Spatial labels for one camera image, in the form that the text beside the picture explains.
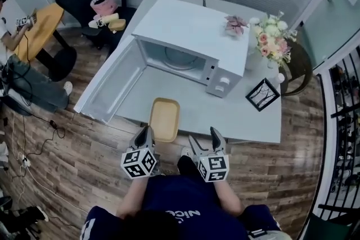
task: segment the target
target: power strip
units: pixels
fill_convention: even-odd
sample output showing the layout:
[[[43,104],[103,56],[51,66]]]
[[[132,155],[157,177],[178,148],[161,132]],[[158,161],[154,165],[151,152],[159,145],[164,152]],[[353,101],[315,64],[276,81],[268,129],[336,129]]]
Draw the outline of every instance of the power strip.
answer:
[[[22,156],[22,165],[24,168],[28,168],[31,166],[30,160],[25,157],[25,155]]]

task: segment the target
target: pink bag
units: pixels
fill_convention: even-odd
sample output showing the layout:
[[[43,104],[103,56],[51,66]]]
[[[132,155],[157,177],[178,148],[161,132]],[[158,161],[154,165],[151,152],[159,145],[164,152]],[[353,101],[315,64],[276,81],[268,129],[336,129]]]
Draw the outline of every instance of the pink bag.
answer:
[[[113,14],[118,7],[115,0],[91,0],[90,6],[101,17]]]

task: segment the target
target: pink flower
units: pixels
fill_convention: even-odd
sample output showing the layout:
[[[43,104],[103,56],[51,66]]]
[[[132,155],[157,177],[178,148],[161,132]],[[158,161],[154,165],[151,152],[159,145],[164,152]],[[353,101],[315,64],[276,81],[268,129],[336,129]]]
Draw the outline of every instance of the pink flower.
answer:
[[[268,56],[270,54],[270,49],[267,46],[263,46],[260,51],[262,56]]]
[[[244,21],[241,17],[236,15],[234,16],[227,16],[226,28],[225,30],[231,35],[238,35],[241,36],[244,33],[244,28],[248,24]]]
[[[259,35],[259,41],[260,41],[261,43],[267,42],[267,40],[268,40],[268,36],[267,36],[265,33],[261,33],[261,34]]]
[[[270,43],[268,45],[268,49],[270,50],[270,52],[277,52],[280,50],[280,46],[279,45],[276,45],[274,43]]]
[[[282,53],[286,52],[288,50],[287,42],[282,38],[279,41],[277,41],[278,45],[280,46],[280,51]]]

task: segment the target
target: wooden tray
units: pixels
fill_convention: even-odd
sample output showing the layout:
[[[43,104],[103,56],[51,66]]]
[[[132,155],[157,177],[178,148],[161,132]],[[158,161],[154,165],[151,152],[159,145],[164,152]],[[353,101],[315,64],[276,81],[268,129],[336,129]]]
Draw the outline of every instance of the wooden tray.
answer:
[[[149,125],[156,141],[173,142],[178,134],[180,105],[172,99],[156,98],[152,104]]]

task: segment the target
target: wooden round table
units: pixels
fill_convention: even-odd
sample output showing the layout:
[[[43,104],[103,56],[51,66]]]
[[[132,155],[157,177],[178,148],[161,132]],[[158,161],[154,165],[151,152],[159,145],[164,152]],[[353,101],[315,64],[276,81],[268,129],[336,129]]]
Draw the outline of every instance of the wooden round table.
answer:
[[[56,31],[63,14],[64,9],[56,3],[37,11],[37,22],[30,31],[25,33],[25,37],[15,49],[15,54],[21,61],[28,62],[34,58],[39,60],[49,69],[49,77],[53,81],[60,81],[66,77],[73,69],[77,59],[75,49],[70,47]],[[43,49],[52,35],[63,47],[55,57]]]

